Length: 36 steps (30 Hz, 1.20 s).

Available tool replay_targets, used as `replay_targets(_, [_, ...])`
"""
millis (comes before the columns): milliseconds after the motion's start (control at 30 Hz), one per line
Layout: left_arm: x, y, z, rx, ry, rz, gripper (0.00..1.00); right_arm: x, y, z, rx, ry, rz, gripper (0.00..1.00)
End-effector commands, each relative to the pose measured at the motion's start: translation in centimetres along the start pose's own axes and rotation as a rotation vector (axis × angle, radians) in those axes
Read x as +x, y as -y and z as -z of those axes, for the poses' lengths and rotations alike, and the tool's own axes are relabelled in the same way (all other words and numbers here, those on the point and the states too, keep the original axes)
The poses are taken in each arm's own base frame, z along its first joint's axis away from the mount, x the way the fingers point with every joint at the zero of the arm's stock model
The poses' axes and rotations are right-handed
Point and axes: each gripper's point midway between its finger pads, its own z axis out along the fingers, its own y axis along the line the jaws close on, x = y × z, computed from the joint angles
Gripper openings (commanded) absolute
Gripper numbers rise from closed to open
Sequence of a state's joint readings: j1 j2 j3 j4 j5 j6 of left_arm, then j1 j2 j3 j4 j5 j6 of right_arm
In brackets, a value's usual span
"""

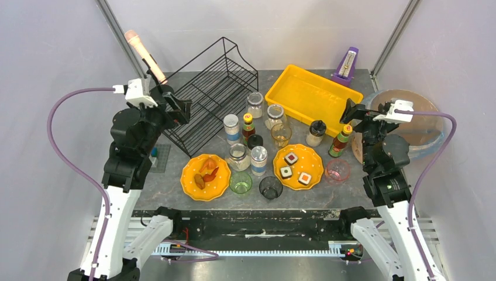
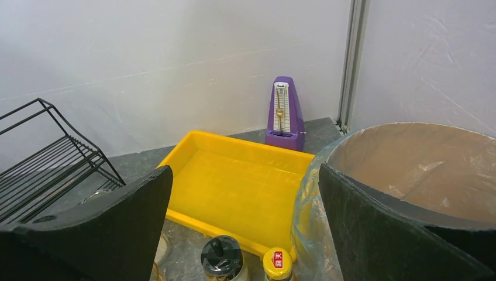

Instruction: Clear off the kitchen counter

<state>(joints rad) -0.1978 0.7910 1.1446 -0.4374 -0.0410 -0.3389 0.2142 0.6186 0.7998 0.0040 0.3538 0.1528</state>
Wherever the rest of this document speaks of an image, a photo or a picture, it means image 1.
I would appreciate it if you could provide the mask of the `black cap shaker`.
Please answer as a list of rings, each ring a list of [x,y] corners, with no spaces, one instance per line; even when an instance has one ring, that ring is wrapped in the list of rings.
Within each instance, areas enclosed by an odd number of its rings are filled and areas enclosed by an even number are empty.
[[[247,138],[247,147],[249,150],[253,150],[256,146],[263,146],[264,140],[261,135],[252,134]]]
[[[322,142],[326,133],[326,124],[323,120],[315,120],[309,126],[309,131],[306,135],[306,143],[310,147],[317,147]]]

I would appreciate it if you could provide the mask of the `green label sauce bottle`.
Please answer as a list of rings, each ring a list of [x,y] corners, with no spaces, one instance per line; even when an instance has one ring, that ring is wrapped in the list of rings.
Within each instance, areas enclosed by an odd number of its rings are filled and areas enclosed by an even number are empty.
[[[353,127],[351,125],[347,124],[343,126],[342,130],[333,139],[333,142],[329,148],[328,153],[331,157],[337,158],[342,155],[352,132]]]

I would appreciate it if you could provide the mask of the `blue band spice jar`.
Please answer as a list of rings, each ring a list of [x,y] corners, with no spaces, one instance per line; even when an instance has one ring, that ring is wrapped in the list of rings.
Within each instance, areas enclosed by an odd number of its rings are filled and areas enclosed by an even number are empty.
[[[266,173],[268,152],[263,146],[255,146],[251,151],[251,170],[255,176],[263,176]]]
[[[226,132],[226,141],[233,145],[240,142],[239,119],[235,114],[228,114],[223,119],[223,125]]]

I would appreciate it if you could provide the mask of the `red label sauce bottle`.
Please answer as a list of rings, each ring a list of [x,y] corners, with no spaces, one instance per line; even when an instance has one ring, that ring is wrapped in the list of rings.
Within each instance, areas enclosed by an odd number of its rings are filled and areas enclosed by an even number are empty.
[[[253,116],[250,113],[245,113],[243,115],[243,129],[242,129],[242,135],[243,135],[243,143],[247,145],[247,140],[248,138],[255,134],[255,128],[253,125]]]

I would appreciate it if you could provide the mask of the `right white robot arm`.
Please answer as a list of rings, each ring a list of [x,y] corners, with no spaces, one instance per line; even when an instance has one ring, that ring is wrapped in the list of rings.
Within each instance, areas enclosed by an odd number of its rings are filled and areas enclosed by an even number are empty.
[[[387,226],[390,240],[378,232],[363,207],[341,211],[339,222],[386,280],[445,280],[416,218],[414,199],[419,185],[412,188],[403,172],[410,163],[409,143],[392,133],[416,114],[413,103],[406,100],[392,100],[372,110],[348,99],[340,118],[342,124],[359,121],[353,130],[362,135],[364,190]]]

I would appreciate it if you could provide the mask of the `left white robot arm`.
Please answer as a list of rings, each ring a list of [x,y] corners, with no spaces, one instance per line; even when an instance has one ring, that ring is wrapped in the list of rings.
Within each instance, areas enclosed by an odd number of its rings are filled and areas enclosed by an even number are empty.
[[[130,219],[151,169],[151,152],[165,129],[188,123],[189,100],[172,88],[145,89],[140,80],[115,85],[128,107],[113,118],[112,142],[98,188],[102,207],[88,255],[69,280],[138,280],[144,263],[167,238],[184,230],[180,210],[159,207],[139,235],[125,244]]]

